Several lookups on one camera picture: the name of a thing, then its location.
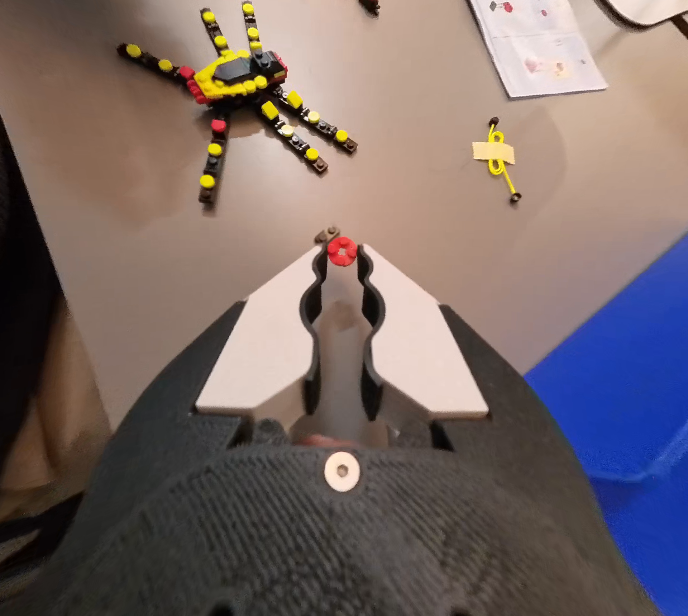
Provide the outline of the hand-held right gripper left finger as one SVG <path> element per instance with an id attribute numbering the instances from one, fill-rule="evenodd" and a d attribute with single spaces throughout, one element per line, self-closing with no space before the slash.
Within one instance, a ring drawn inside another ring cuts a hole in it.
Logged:
<path id="1" fill-rule="evenodd" d="M 246 299 L 195 402 L 202 414 L 272 419 L 285 431 L 320 398 L 314 319 L 328 252 L 315 246 Z"/>

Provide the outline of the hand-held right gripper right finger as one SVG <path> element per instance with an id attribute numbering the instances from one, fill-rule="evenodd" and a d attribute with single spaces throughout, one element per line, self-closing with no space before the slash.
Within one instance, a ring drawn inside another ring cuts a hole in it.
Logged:
<path id="1" fill-rule="evenodd" d="M 479 420 L 489 413 L 453 336 L 446 307 L 369 245 L 357 254 L 362 313 L 371 326 L 360 395 L 369 421 Z"/>

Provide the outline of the red round lego plate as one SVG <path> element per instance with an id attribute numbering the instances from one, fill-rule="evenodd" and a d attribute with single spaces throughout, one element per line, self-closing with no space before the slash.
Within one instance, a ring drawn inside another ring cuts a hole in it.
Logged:
<path id="1" fill-rule="evenodd" d="M 358 246 L 349 237 L 339 236 L 329 242 L 327 251 L 328 258 L 333 265 L 349 267 L 357 259 Z"/>

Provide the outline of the yellow black lego spider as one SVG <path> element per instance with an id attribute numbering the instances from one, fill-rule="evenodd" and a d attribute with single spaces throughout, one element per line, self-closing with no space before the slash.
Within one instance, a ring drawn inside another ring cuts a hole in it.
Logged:
<path id="1" fill-rule="evenodd" d="M 198 105 L 210 111 L 212 138 L 206 149 L 198 193 L 199 203 L 207 210 L 215 207 L 227 152 L 230 118 L 236 111 L 253 110 L 291 152 L 319 175 L 328 170 L 328 164 L 315 147 L 297 134 L 295 126 L 285 119 L 286 115 L 302 122 L 346 154 L 353 155 L 358 148 L 346 130 L 324 120 L 319 112 L 306 106 L 296 91 L 284 89 L 288 67 L 279 54 L 263 48 L 252 1 L 242 2 L 242 16 L 248 49 L 233 51 L 214 12 L 209 8 L 200 10 L 203 27 L 217 56 L 199 71 L 154 56 L 135 43 L 121 43 L 116 48 L 121 58 L 185 88 Z"/>

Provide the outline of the tagged blue plastic bin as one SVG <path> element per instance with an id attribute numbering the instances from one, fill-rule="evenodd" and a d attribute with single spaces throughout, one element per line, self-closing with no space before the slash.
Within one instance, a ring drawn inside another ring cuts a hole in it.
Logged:
<path id="1" fill-rule="evenodd" d="M 627 563 L 687 614 L 687 236 L 525 374 Z"/>

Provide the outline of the beige masking tape strip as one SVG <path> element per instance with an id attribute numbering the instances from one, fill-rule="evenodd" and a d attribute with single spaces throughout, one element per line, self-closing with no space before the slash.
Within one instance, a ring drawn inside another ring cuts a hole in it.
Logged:
<path id="1" fill-rule="evenodd" d="M 473 142 L 472 154 L 474 160 L 501 160 L 505 164 L 515 164 L 514 148 L 503 142 Z"/>

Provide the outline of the white instruction booklet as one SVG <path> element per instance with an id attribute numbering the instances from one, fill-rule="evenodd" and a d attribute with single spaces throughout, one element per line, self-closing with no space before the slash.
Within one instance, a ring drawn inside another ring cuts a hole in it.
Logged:
<path id="1" fill-rule="evenodd" d="M 603 91 L 568 0 L 468 0 L 510 98 Z"/>

